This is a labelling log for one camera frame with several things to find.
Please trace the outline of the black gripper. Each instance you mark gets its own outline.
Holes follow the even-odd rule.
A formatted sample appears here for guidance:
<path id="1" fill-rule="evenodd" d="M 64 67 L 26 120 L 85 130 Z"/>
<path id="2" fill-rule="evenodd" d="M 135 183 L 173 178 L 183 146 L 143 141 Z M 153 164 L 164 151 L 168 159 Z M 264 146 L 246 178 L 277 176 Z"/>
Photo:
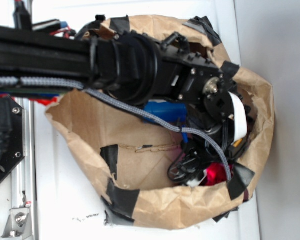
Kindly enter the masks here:
<path id="1" fill-rule="evenodd" d="M 205 180 L 206 169 L 212 163 L 221 163 L 225 167 L 229 182 L 233 178 L 235 162 L 247 150 L 250 122 L 247 121 L 246 137 L 235 143 L 232 119 L 208 129 L 202 128 L 199 121 L 193 117 L 188 123 L 192 131 L 182 133 L 181 153 L 168 168 L 169 180 L 175 184 L 197 187 Z"/>

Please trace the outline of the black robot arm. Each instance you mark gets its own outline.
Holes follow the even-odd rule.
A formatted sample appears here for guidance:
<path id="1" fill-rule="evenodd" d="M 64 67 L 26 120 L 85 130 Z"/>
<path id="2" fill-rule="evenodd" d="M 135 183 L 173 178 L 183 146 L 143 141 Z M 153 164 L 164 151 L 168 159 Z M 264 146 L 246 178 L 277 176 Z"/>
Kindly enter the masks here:
<path id="1" fill-rule="evenodd" d="M 178 32 L 156 40 L 135 31 L 118 39 L 70 40 L 0 26 L 0 93 L 50 100 L 71 90 L 88 93 L 193 140 L 168 170 L 188 184 L 214 160 L 229 163 L 246 145 L 249 108 L 226 69 L 191 51 Z"/>

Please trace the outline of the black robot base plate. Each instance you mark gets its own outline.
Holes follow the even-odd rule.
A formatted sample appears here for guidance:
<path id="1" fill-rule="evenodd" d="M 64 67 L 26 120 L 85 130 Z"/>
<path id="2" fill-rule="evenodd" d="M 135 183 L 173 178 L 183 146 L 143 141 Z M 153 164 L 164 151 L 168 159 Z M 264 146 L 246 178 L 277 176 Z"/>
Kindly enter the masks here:
<path id="1" fill-rule="evenodd" d="M 22 107 L 9 96 L 0 97 L 0 184 L 23 158 Z"/>

